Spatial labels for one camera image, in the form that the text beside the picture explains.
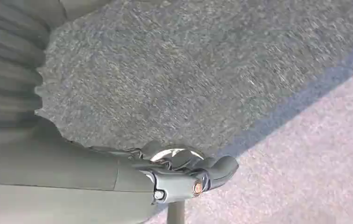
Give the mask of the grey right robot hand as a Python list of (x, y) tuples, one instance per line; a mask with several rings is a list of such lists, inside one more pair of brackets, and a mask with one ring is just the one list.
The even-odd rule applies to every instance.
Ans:
[(48, 120), (0, 128), (0, 224), (140, 224), (166, 204), (224, 185), (234, 157), (192, 148), (84, 147)]

